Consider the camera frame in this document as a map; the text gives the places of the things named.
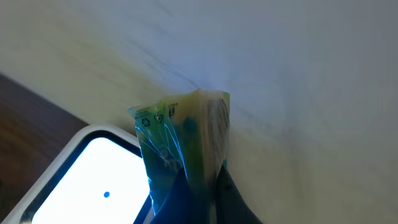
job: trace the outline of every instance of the green plastic bag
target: green plastic bag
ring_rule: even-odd
[[[227,152],[229,93],[197,90],[135,106],[130,114],[149,180],[155,213],[185,169],[197,223],[216,223],[214,189]]]

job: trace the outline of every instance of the white device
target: white device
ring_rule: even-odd
[[[75,134],[2,224],[141,224],[153,216],[138,139],[92,125]]]

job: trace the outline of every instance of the white wall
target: white wall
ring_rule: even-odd
[[[397,1],[2,0],[0,70],[89,123],[231,93],[230,172],[267,223],[397,223]]]

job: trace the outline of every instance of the illuminated screen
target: illuminated screen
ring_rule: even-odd
[[[106,138],[92,140],[51,191],[33,224],[132,224],[149,194],[144,161]]]

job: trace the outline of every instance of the recycling symbol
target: recycling symbol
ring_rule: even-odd
[[[141,120],[141,123],[145,126],[145,127],[149,127],[150,126],[150,121],[147,118],[143,118]]]
[[[156,122],[158,124],[160,124],[162,122],[162,120],[163,120],[163,115],[162,114],[158,114],[158,115],[155,115],[154,118],[155,118]]]

